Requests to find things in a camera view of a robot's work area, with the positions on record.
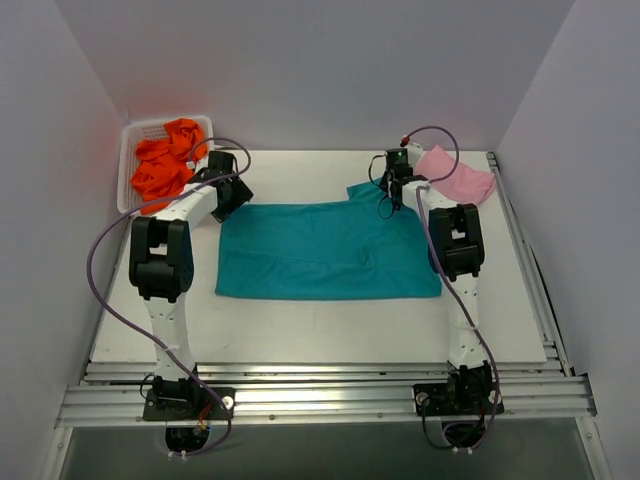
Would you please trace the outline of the teal t-shirt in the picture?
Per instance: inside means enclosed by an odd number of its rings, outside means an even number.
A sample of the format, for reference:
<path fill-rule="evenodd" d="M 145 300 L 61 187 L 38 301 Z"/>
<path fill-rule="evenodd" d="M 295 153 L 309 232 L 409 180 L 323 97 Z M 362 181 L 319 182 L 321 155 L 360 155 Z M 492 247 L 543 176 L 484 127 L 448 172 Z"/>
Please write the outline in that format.
<path fill-rule="evenodd" d="M 348 187 L 347 195 L 236 210 L 221 226 L 216 294 L 293 301 L 439 297 L 418 214 L 409 207 L 392 212 L 369 183 Z"/>

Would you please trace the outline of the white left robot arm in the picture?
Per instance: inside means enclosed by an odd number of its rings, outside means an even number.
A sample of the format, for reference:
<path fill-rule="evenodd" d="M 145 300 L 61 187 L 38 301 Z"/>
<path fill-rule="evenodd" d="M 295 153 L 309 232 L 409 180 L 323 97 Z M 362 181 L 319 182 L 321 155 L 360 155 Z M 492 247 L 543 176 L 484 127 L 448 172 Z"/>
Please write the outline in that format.
<path fill-rule="evenodd" d="M 223 223 L 253 198 L 238 175 L 235 155 L 208 154 L 207 164 L 185 187 L 184 198 L 131 227 L 129 280 L 143 298 L 156 346 L 156 374 L 164 381 L 187 380 L 196 370 L 188 341 L 186 294 L 195 276 L 191 233 L 206 216 Z"/>

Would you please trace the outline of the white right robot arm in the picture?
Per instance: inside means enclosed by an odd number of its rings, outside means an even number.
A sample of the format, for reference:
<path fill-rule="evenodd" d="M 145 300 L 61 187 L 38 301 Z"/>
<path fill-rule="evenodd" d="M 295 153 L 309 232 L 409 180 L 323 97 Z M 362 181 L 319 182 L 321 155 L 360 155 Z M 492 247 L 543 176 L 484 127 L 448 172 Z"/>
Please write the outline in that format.
<path fill-rule="evenodd" d="M 478 280 L 485 260 L 478 208 L 438 192 L 410 165 L 411 151 L 385 151 L 384 173 L 376 182 L 393 211 L 413 209 L 428 232 L 431 268 L 440 277 L 448 322 L 448 364 L 457 371 L 490 364 L 480 339 Z"/>

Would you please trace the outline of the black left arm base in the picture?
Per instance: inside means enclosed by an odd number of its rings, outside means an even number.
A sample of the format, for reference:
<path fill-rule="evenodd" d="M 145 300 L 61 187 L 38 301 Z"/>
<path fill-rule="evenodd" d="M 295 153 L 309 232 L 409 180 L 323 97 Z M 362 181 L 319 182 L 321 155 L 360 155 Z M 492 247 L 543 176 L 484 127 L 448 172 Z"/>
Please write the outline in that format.
<path fill-rule="evenodd" d="M 233 419 L 236 390 L 214 386 L 216 397 L 192 379 L 164 380 L 148 374 L 139 387 L 144 400 L 142 419 L 147 422 L 186 422 L 186 426 L 167 426 L 164 444 L 172 455 L 188 457 L 203 454 L 210 444 L 219 445 L 226 439 L 213 439 L 213 422 Z"/>

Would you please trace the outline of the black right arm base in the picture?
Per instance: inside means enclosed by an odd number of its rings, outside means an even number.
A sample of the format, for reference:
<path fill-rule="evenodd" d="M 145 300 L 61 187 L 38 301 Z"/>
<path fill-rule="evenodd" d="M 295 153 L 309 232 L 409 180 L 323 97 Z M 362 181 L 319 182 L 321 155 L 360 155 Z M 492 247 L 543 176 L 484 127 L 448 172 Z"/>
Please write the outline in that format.
<path fill-rule="evenodd" d="M 437 450 L 468 454 L 505 411 L 492 365 L 451 367 L 444 383 L 415 384 L 414 408 L 427 442 Z"/>

